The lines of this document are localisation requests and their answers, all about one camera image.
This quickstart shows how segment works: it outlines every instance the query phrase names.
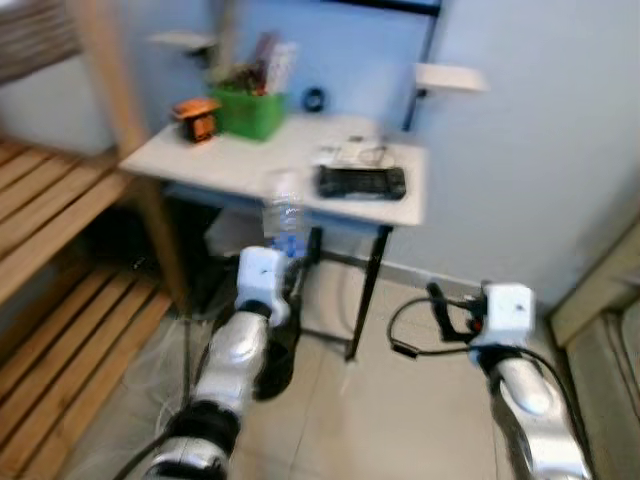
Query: black metal table leg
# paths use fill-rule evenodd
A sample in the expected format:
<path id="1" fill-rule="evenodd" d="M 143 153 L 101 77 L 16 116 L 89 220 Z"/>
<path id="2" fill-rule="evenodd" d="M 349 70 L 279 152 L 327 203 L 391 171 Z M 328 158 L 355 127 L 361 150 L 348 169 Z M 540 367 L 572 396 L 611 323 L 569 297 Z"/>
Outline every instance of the black metal table leg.
<path id="1" fill-rule="evenodd" d="M 362 297 L 360 298 L 360 308 L 358 309 L 356 329 L 353 334 L 353 340 L 351 340 L 351 342 L 347 346 L 347 353 L 345 356 L 347 361 L 354 360 L 356 357 L 358 344 L 360 343 L 360 337 L 362 336 L 362 330 L 364 329 L 364 323 L 367 319 L 369 305 L 371 304 L 373 289 L 375 288 L 376 280 L 378 279 L 378 272 L 380 271 L 380 264 L 382 263 L 384 249 L 387 246 L 387 240 L 392 231 L 393 227 L 389 227 L 387 225 L 380 227 L 378 230 L 378 236 L 373 242 L 371 256 L 369 257 L 369 262 L 367 263 L 364 289 L 362 290 Z"/>
<path id="2" fill-rule="evenodd" d="M 320 227 L 313 227 L 309 234 L 309 260 L 317 265 L 320 262 L 320 256 L 322 255 L 322 236 L 323 230 Z"/>

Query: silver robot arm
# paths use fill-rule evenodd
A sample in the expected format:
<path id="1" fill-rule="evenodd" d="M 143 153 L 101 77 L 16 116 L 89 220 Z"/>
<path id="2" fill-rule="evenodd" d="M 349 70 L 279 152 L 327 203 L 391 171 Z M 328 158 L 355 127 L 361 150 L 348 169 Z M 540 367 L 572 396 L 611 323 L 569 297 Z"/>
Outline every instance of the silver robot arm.
<path id="1" fill-rule="evenodd" d="M 269 330 L 289 316 L 281 297 L 286 268 L 286 257 L 275 250 L 252 247 L 242 252 L 236 313 L 209 342 L 190 403 L 167 426 L 167 439 L 146 478 L 227 478 L 242 419 L 265 364 Z"/>
<path id="2" fill-rule="evenodd" d="M 493 416 L 511 448 L 517 478 L 591 478 L 569 426 L 567 406 L 537 365 L 510 358 L 495 366 Z"/>
<path id="3" fill-rule="evenodd" d="M 565 394 L 543 376 L 542 357 L 526 348 L 535 324 L 535 298 L 520 284 L 488 284 L 479 297 L 448 300 L 437 284 L 427 286 L 443 342 L 464 342 L 470 359 L 484 372 L 494 420 L 511 446 L 511 463 L 518 479 L 590 479 L 580 442 L 576 439 Z M 446 354 L 417 349 L 393 337 L 398 315 L 388 330 L 394 351 L 410 358 Z M 455 330 L 448 305 L 471 312 L 468 332 Z"/>

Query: green basket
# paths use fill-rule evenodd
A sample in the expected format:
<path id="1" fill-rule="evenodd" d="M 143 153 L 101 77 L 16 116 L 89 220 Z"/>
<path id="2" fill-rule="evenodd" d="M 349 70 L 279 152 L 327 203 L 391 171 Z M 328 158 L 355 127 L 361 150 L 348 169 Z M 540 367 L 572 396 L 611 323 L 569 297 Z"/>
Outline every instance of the green basket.
<path id="1" fill-rule="evenodd" d="M 220 130 L 252 140 L 267 140 L 282 124 L 285 95 L 253 96 L 244 92 L 217 89 L 220 102 Z"/>

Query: black cable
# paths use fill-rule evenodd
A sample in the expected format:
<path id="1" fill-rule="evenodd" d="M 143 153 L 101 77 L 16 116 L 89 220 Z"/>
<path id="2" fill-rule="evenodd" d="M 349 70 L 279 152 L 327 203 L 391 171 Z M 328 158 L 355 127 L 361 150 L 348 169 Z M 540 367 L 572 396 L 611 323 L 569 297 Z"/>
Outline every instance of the black cable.
<path id="1" fill-rule="evenodd" d="M 169 434 L 167 432 L 162 433 L 158 438 L 154 439 L 149 445 L 144 447 L 138 453 L 136 453 L 131 460 L 129 460 L 124 467 L 120 469 L 120 471 L 113 477 L 113 480 L 125 480 L 131 472 L 142 462 L 147 455 L 153 452 L 156 448 L 162 445 L 165 440 L 169 438 Z"/>
<path id="2" fill-rule="evenodd" d="M 189 404 L 191 398 L 191 320 L 185 319 L 184 323 L 184 365 L 182 379 L 182 407 Z M 167 431 L 160 434 L 148 445 L 136 453 L 113 477 L 113 480 L 125 480 L 131 472 L 142 462 L 147 455 L 162 445 L 169 438 Z"/>
<path id="3" fill-rule="evenodd" d="M 448 348 L 443 350 L 423 350 L 417 348 L 413 345 L 410 345 L 402 340 L 398 340 L 393 336 L 393 327 L 396 322 L 400 318 L 400 315 L 407 310 L 409 307 L 417 305 L 419 303 L 440 303 L 444 305 L 451 305 L 457 308 L 465 308 L 465 304 L 463 302 L 456 302 L 454 300 L 440 299 L 440 298 L 431 298 L 431 297 L 417 297 L 409 300 L 407 303 L 403 304 L 398 308 L 394 314 L 391 316 L 391 320 L 389 320 L 389 324 L 387 325 L 387 340 L 391 344 L 392 347 L 400 347 L 401 349 L 411 351 L 412 356 L 415 357 L 439 357 L 443 355 L 455 355 L 457 353 L 469 353 L 469 347 L 460 347 L 460 348 Z"/>
<path id="4" fill-rule="evenodd" d="M 184 323 L 184 365 L 182 378 L 182 408 L 189 404 L 191 399 L 191 319 L 186 318 Z"/>
<path id="5" fill-rule="evenodd" d="M 571 418 L 573 430 L 575 431 L 578 437 L 577 441 L 580 447 L 582 447 L 585 460 L 589 466 L 589 469 L 591 470 L 591 473 L 592 474 L 594 473 L 593 465 L 591 464 L 591 458 L 588 455 L 589 441 L 587 439 L 584 429 L 582 428 L 582 422 L 578 418 L 578 415 L 576 414 L 576 410 L 572 406 L 573 402 L 571 401 L 569 391 L 567 390 L 566 386 L 562 382 L 562 379 L 558 375 L 558 372 L 556 371 L 554 366 L 546 358 L 544 358 L 539 353 L 534 352 L 533 350 L 529 350 L 528 348 L 520 347 L 520 346 L 484 345 L 484 346 L 465 346 L 465 347 L 450 348 L 450 349 L 444 349 L 444 350 L 423 350 L 423 349 L 417 348 L 414 345 L 403 342 L 402 340 L 398 340 L 393 336 L 393 327 L 398 321 L 398 318 L 409 307 L 412 307 L 413 305 L 417 305 L 419 303 L 440 303 L 440 304 L 451 305 L 457 308 L 465 309 L 464 302 L 457 302 L 457 301 L 448 300 L 448 299 L 417 297 L 409 300 L 405 304 L 401 305 L 394 312 L 394 314 L 391 316 L 391 319 L 389 320 L 389 324 L 387 325 L 387 340 L 389 341 L 391 347 L 394 350 L 396 350 L 396 348 L 399 347 L 398 350 L 410 353 L 410 355 L 413 358 L 455 355 L 459 353 L 470 353 L 472 351 L 482 352 L 482 351 L 489 351 L 489 350 L 499 350 L 502 352 L 510 351 L 513 353 L 518 353 L 526 357 L 529 357 L 530 359 L 536 360 L 537 362 L 540 362 L 549 371 L 549 373 L 553 377 L 554 382 L 558 385 L 558 388 L 560 389 L 560 393 L 564 399 L 565 404 L 567 405 L 567 411 L 569 412 L 569 416 Z"/>
<path id="6" fill-rule="evenodd" d="M 196 368 L 196 376 L 195 376 L 196 383 L 200 380 L 200 377 L 202 377 L 202 373 L 204 372 L 204 367 L 207 364 L 208 359 L 209 359 L 209 348 L 205 348 L 204 351 L 202 352 L 202 355 L 200 355 L 200 360 L 198 361 L 198 367 Z"/>

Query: wooden shelf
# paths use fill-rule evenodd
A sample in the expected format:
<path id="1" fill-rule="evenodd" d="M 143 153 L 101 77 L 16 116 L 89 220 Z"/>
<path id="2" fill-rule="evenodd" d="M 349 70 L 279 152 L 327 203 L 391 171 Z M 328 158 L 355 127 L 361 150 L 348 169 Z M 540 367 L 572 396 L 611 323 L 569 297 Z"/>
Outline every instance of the wooden shelf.
<path id="1" fill-rule="evenodd" d="M 125 193 L 114 166 L 0 141 L 0 304 Z"/>
<path id="2" fill-rule="evenodd" d="M 0 370 L 0 475 L 53 479 L 171 300 L 95 270 Z"/>

